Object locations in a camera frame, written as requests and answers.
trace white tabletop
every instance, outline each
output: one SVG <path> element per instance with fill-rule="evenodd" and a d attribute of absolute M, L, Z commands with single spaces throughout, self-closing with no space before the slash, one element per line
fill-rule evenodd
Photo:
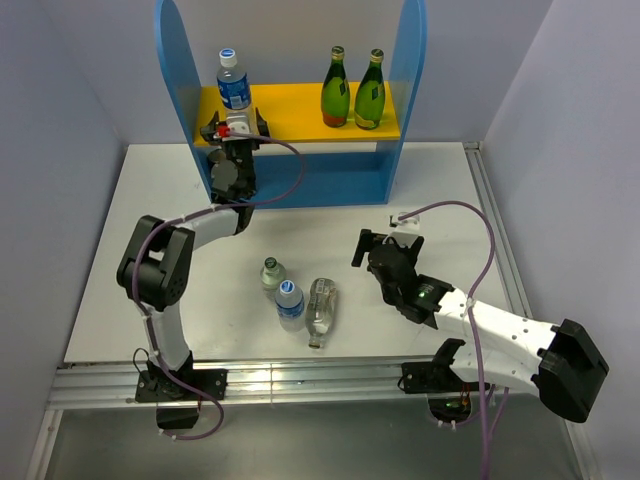
<path fill-rule="evenodd" d="M 303 151 L 369 150 L 372 144 L 302 145 Z M 263 146 L 260 153 L 282 150 Z M 430 355 L 446 335 L 415 325 L 382 301 L 376 279 L 351 267 L 360 229 L 389 232 L 389 215 L 440 200 L 479 206 L 459 143 L 405 144 L 391 201 L 377 207 L 258 210 L 242 234 L 194 253 L 182 320 L 197 360 L 283 360 Z M 131 145 L 120 174 L 73 329 L 66 362 L 130 361 L 146 347 L 143 322 L 115 281 L 116 269 L 138 219 L 175 217 L 207 205 L 186 145 Z M 468 290 L 486 261 L 489 242 L 481 221 L 460 207 L 421 215 L 425 244 L 416 270 Z M 307 346 L 306 331 L 289 334 L 262 296 L 259 270 L 275 256 L 306 294 L 317 277 L 338 286 L 335 329 L 324 349 Z M 507 308 L 494 266 L 477 297 Z"/>

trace green bottle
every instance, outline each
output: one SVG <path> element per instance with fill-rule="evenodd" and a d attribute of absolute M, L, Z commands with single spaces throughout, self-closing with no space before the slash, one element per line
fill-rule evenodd
<path fill-rule="evenodd" d="M 371 61 L 367 73 L 356 93 L 356 125 L 371 130 L 380 125 L 384 111 L 384 80 L 382 79 L 382 59 L 384 53 L 379 48 L 371 50 Z"/>
<path fill-rule="evenodd" d="M 349 82 L 344 71 L 344 48 L 331 49 L 331 66 L 322 85 L 322 120 L 329 127 L 341 127 L 349 115 Z"/>

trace wall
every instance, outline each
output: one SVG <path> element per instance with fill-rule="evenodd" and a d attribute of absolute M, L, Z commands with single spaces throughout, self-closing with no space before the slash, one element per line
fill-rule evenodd
<path fill-rule="evenodd" d="M 122 148 L 35 0 L 0 0 L 0 478 L 23 478 Z"/>
<path fill-rule="evenodd" d="M 486 138 L 534 313 L 582 322 L 611 367 L 587 428 L 638 478 L 640 3 L 555 0 Z"/>
<path fill-rule="evenodd" d="M 157 64 L 154 0 L 40 1 L 126 142 L 184 142 Z M 391 53 L 402 6 L 400 0 L 177 4 L 203 84 L 215 83 L 217 52 L 228 45 L 252 82 L 272 83 L 322 81 L 331 45 L 342 44 L 347 74 L 359 80 L 371 48 Z M 427 65 L 409 138 L 483 139 L 550 4 L 430 0 Z"/>

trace blue shelf side panel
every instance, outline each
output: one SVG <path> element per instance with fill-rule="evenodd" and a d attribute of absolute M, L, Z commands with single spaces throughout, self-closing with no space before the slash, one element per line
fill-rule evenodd
<path fill-rule="evenodd" d="M 306 155 L 307 173 L 286 199 L 264 208 L 374 205 L 389 200 L 402 144 L 409 125 L 426 50 L 425 0 L 405 0 L 389 73 L 394 106 L 401 127 L 397 141 L 378 142 L 375 152 Z M 211 197 L 206 155 L 193 138 L 201 84 L 189 40 L 173 0 L 157 0 L 155 38 L 160 69 L 189 148 Z M 292 155 L 256 155 L 258 194 L 266 200 L 286 191 L 297 178 L 299 163 Z"/>
<path fill-rule="evenodd" d="M 196 161 L 202 183 L 207 189 L 208 196 L 211 197 L 206 155 L 198 151 L 193 144 L 202 86 L 182 17 L 172 0 L 157 0 L 154 12 L 154 34 L 164 83 Z"/>
<path fill-rule="evenodd" d="M 400 14 L 396 45 L 389 71 L 389 86 L 396 109 L 400 139 L 378 142 L 380 179 L 385 188 L 384 203 L 389 201 L 402 144 L 409 128 L 411 112 L 420 86 L 427 51 L 427 5 L 425 0 L 405 0 Z"/>

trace clear plastic bottle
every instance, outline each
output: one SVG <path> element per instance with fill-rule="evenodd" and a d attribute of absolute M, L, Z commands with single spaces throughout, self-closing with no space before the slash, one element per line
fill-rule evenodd
<path fill-rule="evenodd" d="M 232 48 L 220 50 L 220 69 L 217 77 L 227 126 L 236 131 L 257 133 L 247 72 L 238 63 L 236 52 Z"/>
<path fill-rule="evenodd" d="M 280 325 L 287 332 L 298 332 L 304 328 L 304 294 L 291 280 L 285 280 L 276 291 L 276 307 Z"/>
<path fill-rule="evenodd" d="M 287 269 L 278 263 L 273 257 L 268 257 L 264 261 L 264 266 L 260 270 L 260 281 L 262 291 L 271 301 L 275 301 L 276 291 L 282 282 L 287 279 Z"/>
<path fill-rule="evenodd" d="M 333 324 L 338 289 L 333 280 L 316 278 L 311 284 L 305 323 L 309 331 L 309 347 L 322 348 Z"/>

